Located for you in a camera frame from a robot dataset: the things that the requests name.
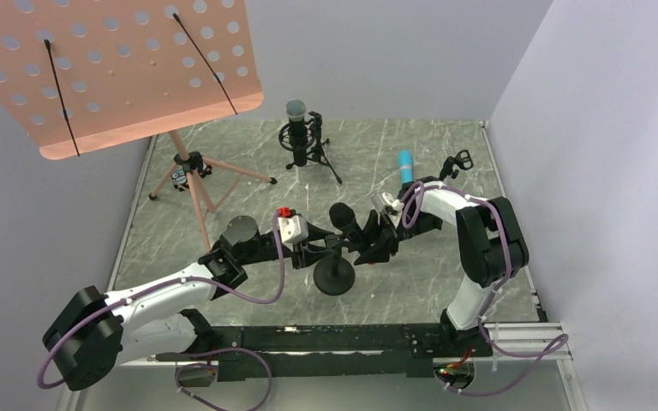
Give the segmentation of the black round-base mic stand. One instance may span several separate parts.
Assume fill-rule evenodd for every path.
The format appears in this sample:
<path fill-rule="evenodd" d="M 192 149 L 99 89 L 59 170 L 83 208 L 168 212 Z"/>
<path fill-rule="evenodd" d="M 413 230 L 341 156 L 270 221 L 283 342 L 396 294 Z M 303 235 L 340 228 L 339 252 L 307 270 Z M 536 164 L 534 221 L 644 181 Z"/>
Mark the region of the black round-base mic stand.
<path fill-rule="evenodd" d="M 344 241 L 338 235 L 329 235 L 325 239 L 328 255 L 322 257 L 314 266 L 314 285 L 325 295 L 343 295 L 355 283 L 354 266 L 343 257 L 343 245 Z"/>

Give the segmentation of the black microphone orange end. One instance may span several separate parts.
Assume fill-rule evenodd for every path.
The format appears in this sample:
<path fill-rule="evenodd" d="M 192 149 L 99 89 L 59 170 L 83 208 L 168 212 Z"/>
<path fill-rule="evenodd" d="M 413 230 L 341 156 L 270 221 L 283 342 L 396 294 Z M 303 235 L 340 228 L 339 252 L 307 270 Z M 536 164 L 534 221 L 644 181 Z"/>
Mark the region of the black microphone orange end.
<path fill-rule="evenodd" d="M 341 232 L 341 238 L 352 252 L 364 253 L 369 243 L 356 220 L 354 210 L 343 202 L 334 203 L 329 210 L 332 226 Z"/>

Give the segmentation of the blue microphone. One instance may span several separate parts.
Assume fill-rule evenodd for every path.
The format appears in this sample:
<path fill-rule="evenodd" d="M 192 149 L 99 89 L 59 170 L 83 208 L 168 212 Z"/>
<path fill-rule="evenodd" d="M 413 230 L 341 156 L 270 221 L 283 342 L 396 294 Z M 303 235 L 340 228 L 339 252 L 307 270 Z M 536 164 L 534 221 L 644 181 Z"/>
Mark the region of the blue microphone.
<path fill-rule="evenodd" d="M 399 175 L 402 184 L 412 183 L 414 178 L 414 159 L 410 151 L 402 150 L 398 153 Z"/>

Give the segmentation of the black microphone silver grille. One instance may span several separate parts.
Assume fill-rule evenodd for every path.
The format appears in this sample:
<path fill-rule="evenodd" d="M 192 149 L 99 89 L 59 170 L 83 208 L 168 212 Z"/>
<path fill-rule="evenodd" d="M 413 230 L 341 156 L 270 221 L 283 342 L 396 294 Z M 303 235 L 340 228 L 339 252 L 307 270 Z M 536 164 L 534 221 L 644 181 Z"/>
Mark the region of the black microphone silver grille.
<path fill-rule="evenodd" d="M 306 128 L 306 106 L 297 98 L 290 100 L 286 106 L 289 120 L 288 143 L 293 156 L 293 164 L 302 167 L 307 163 L 308 130 Z"/>

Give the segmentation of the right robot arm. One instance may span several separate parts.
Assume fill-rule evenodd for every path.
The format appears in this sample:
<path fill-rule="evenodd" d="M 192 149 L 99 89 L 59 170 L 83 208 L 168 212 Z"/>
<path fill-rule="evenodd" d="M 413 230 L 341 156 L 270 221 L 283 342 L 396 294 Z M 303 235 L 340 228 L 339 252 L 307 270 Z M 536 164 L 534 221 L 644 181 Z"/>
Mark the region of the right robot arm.
<path fill-rule="evenodd" d="M 476 328 L 495 294 L 529 263 L 529 249 L 511 202 L 485 199 L 441 181 L 404 185 L 399 196 L 374 198 L 376 217 L 364 228 L 356 265 L 385 263 L 409 240 L 445 223 L 455 227 L 464 278 L 444 314 L 457 331 Z"/>

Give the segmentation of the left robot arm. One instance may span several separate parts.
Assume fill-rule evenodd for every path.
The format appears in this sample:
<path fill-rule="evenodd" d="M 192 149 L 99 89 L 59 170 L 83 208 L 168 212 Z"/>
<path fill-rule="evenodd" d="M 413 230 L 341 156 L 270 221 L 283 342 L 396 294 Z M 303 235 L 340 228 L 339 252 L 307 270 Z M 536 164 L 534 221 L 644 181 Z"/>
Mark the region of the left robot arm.
<path fill-rule="evenodd" d="M 212 329 L 198 307 L 224 295 L 253 304 L 278 301 L 285 288 L 286 259 L 303 268 L 331 254 L 317 246 L 330 231 L 290 209 L 279 209 L 272 227 L 260 233 L 247 216 L 233 218 L 210 251 L 173 274 L 130 289 L 102 293 L 79 290 L 42 338 L 48 357 L 37 384 L 51 389 L 66 384 L 84 390 L 115 366 L 152 354 L 197 354 L 213 346 Z M 239 291 L 246 265 L 276 261 L 278 287 L 271 297 Z"/>

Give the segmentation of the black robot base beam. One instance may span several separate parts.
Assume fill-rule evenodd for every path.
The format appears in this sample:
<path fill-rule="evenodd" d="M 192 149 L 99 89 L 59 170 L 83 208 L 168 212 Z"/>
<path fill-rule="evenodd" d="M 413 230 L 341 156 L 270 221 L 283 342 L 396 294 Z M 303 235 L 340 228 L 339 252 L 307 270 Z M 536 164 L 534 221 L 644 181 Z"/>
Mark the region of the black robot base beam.
<path fill-rule="evenodd" d="M 389 325 L 216 326 L 202 330 L 185 352 L 167 351 L 159 362 L 214 361 L 219 382 L 265 376 L 326 377 L 403 374 L 431 378 L 444 362 L 486 359 L 493 350 L 477 328 L 455 331 L 438 323 Z"/>

